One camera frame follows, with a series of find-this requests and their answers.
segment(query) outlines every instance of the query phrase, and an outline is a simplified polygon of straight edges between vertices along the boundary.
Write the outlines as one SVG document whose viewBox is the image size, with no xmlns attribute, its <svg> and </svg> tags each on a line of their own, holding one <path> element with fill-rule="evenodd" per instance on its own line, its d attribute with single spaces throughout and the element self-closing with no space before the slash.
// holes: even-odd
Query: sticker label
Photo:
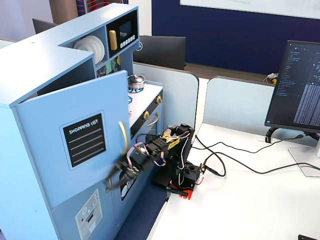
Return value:
<svg viewBox="0 0 320 240">
<path fill-rule="evenodd" d="M 96 189 L 75 216 L 81 240 L 87 240 L 102 219 L 99 191 Z"/>
<path fill-rule="evenodd" d="M 101 113 L 64 127 L 63 133 L 72 168 L 106 151 Z"/>
<path fill-rule="evenodd" d="M 127 176 L 125 171 L 122 171 L 120 173 L 119 176 L 119 181 L 121 181 L 122 179 L 124 179 Z M 125 197 L 127 196 L 129 190 L 131 189 L 131 187 L 133 186 L 133 184 L 135 183 L 135 181 L 137 180 L 138 176 L 135 176 L 134 178 L 126 181 L 126 183 L 124 183 L 123 185 L 120 186 L 120 193 L 121 193 L 121 201 L 123 201 L 125 199 Z"/>
</svg>

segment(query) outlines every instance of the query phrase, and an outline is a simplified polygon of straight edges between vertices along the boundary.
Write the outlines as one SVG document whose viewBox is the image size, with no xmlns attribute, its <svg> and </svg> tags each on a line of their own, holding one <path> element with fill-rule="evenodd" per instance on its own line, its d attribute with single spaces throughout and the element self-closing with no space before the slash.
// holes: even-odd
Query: cabinet door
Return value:
<svg viewBox="0 0 320 240">
<path fill-rule="evenodd" d="M 61 240 L 111 240 L 116 235 L 111 192 L 99 182 L 52 210 Z"/>
<path fill-rule="evenodd" d="M 148 126 L 148 124 L 154 122 L 157 119 L 156 113 L 158 113 L 158 121 L 155 122 L 153 125 Z M 136 137 L 139 134 L 162 133 L 163 131 L 162 125 L 163 125 L 163 105 L 159 104 L 150 115 L 150 119 L 143 124 L 140 130 L 136 133 L 135 137 L 131 140 L 131 146 L 133 146 L 136 143 Z M 145 143 L 146 136 L 139 136 L 138 142 Z M 149 169 L 141 173 L 136 179 L 128 181 L 126 185 L 120 186 L 112 190 L 115 224 L 118 228 L 121 227 L 127 215 L 129 214 L 131 208 L 135 204 L 137 198 L 139 197 L 141 191 L 143 190 L 147 182 L 147 179 L 151 171 L 152 169 Z M 114 183 L 118 182 L 121 178 L 124 177 L 124 174 L 125 173 L 123 171 L 120 171 L 112 179 L 112 182 Z"/>
<path fill-rule="evenodd" d="M 51 208 L 102 181 L 124 151 L 127 75 L 120 71 L 15 107 Z"/>
</svg>

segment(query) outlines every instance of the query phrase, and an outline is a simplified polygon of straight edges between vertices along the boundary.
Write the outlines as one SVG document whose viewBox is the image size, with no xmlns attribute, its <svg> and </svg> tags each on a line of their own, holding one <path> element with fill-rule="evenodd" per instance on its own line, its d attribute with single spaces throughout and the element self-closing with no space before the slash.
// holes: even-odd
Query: navy blue wall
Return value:
<svg viewBox="0 0 320 240">
<path fill-rule="evenodd" d="M 320 20 L 152 0 L 152 35 L 186 36 L 187 63 L 270 74 L 287 40 L 320 42 Z"/>
</svg>

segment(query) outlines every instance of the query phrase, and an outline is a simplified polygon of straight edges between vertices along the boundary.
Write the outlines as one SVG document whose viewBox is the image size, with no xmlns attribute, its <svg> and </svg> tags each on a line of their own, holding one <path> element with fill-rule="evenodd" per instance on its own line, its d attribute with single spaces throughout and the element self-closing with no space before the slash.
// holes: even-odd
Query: stove knob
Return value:
<svg viewBox="0 0 320 240">
<path fill-rule="evenodd" d="M 149 120 L 150 119 L 150 114 L 148 111 L 145 111 L 144 114 L 143 114 L 143 119 L 144 120 Z"/>
<path fill-rule="evenodd" d="M 156 103 L 157 104 L 161 104 L 162 103 L 162 99 L 161 99 L 160 95 L 156 97 Z"/>
</svg>

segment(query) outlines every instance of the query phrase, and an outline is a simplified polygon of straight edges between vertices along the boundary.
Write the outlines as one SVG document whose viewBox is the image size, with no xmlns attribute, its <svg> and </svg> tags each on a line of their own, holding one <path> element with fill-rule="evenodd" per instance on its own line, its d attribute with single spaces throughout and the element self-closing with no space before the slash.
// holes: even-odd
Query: stack of plates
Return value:
<svg viewBox="0 0 320 240">
<path fill-rule="evenodd" d="M 73 48 L 94 53 L 95 64 L 101 62 L 105 56 L 104 44 L 98 37 L 93 35 L 86 36 L 77 41 Z"/>
</svg>

